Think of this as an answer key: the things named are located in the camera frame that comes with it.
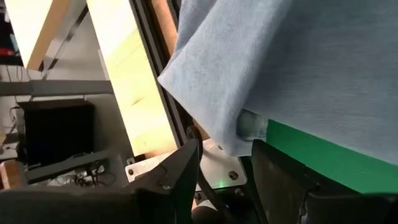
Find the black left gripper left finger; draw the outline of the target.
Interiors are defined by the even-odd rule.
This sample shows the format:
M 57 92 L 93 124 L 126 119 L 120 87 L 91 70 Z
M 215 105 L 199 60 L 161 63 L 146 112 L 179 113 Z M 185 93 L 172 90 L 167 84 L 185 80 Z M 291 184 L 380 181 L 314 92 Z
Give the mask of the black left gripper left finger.
M 192 222 L 199 167 L 198 147 L 198 140 L 189 140 L 127 185 L 134 192 L 134 223 Z

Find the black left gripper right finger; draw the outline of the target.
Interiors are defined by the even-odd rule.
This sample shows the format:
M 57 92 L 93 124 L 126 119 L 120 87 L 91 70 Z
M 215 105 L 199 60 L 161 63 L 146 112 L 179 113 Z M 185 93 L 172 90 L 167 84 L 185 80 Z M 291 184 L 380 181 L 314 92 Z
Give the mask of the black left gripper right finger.
M 269 223 L 336 223 L 331 207 L 316 198 L 357 194 L 262 140 L 254 140 L 251 151 L 254 181 Z

